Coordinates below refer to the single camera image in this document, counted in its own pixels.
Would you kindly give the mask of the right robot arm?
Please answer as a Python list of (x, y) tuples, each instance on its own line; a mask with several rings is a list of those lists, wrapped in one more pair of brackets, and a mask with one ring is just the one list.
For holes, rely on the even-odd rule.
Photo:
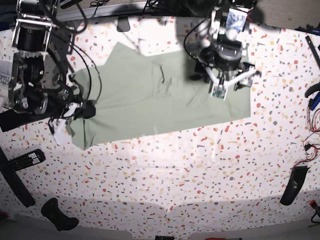
[[(75, 36), (84, 30), (76, 30), (56, 18), (58, 0), (19, 0), (16, 4), (17, 20), (13, 31), (13, 55), (11, 77), (8, 83), (8, 107), (0, 114), (0, 129), (11, 131), (23, 125), (46, 118), (58, 119), (59, 125), (69, 119), (89, 119), (96, 108), (89, 96), (75, 94), (67, 85), (67, 73), (60, 60), (49, 48), (52, 30), (58, 28)], [(45, 88), (47, 53), (55, 63), (58, 74), (56, 88)]]

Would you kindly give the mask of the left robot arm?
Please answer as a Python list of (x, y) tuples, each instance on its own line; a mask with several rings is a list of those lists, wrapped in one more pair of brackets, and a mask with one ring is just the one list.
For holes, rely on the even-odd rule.
[(198, 66), (204, 69), (211, 95), (225, 95), (229, 87), (234, 91), (250, 88), (253, 77), (261, 75), (248, 60), (252, 31), (248, 17), (256, 7), (255, 0), (231, 0), (223, 10), (224, 1), (213, 7), (207, 21), (198, 27), (201, 49), (195, 54)]

